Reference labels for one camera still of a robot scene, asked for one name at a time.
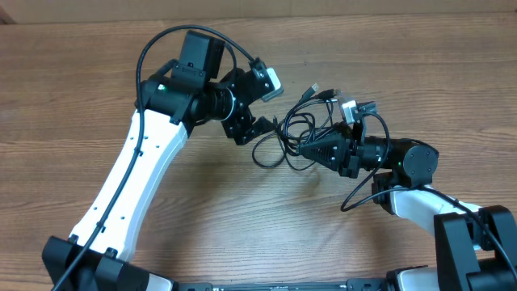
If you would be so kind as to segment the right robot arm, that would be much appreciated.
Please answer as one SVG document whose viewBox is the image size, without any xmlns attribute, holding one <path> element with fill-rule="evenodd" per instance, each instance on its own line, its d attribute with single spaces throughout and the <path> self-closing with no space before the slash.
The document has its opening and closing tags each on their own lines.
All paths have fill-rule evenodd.
<svg viewBox="0 0 517 291">
<path fill-rule="evenodd" d="M 328 136 L 300 145 L 298 152 L 344 177 L 370 171 L 369 199 L 434 237 L 435 267 L 388 272 L 381 289 L 514 290 L 516 222 L 511 211 L 464 203 L 432 188 L 439 153 L 427 143 L 364 133 L 358 124 L 337 124 Z"/>
</svg>

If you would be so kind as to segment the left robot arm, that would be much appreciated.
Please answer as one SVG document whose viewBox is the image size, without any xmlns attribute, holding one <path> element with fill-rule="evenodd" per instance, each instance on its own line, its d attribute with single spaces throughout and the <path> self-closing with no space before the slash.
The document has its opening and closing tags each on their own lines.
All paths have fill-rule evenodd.
<svg viewBox="0 0 517 291">
<path fill-rule="evenodd" d="M 222 124 L 243 146 L 273 124 L 250 105 L 280 95 L 276 72 L 251 57 L 249 69 L 219 70 L 224 53 L 244 53 L 221 32 L 187 25 L 180 56 L 137 77 L 135 112 L 124 146 L 93 204 L 66 239 L 51 237 L 42 260 L 56 290 L 176 290 L 168 277 L 132 265 L 141 226 L 169 165 L 192 130 Z"/>
</svg>

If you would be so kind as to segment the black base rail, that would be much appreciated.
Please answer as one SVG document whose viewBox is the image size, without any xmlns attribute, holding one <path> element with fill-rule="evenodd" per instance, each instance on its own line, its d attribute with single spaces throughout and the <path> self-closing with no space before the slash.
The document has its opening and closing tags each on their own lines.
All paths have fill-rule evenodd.
<svg viewBox="0 0 517 291">
<path fill-rule="evenodd" d="M 173 291 L 395 291 L 386 279 L 352 278 L 341 282 L 304 282 L 215 285 L 211 283 L 174 283 Z"/>
</svg>

